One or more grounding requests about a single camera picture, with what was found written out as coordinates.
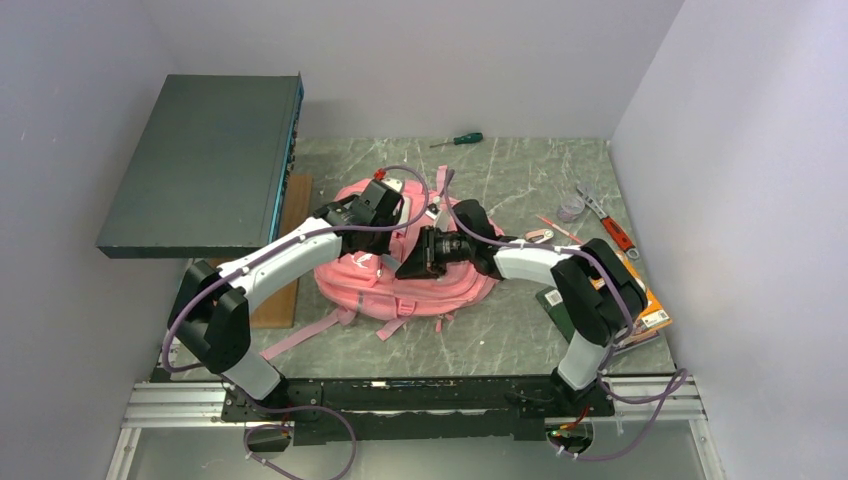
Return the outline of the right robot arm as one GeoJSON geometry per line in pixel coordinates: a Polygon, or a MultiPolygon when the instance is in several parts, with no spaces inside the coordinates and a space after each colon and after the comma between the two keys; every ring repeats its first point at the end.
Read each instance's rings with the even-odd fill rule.
{"type": "Polygon", "coordinates": [[[400,264],[400,280],[436,279],[454,263],[469,263],[496,280],[527,280],[555,288],[574,328],[564,358],[553,370],[551,401],[574,415],[585,407],[617,338],[647,308],[645,288],[607,242],[592,239],[578,247],[533,244],[500,235],[476,200],[453,208],[456,230],[420,230],[400,264]]]}

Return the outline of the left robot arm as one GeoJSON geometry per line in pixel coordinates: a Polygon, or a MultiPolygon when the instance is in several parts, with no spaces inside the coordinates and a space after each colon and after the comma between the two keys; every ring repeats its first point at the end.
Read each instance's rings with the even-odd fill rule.
{"type": "Polygon", "coordinates": [[[371,179],[362,192],[318,208],[293,231],[245,257],[218,267],[196,262],[179,286],[163,349],[179,340],[199,366],[239,387],[258,417],[279,417],[290,403],[289,382],[252,348],[251,315],[320,265],[358,251],[388,253],[403,204],[391,183],[371,179]]]}

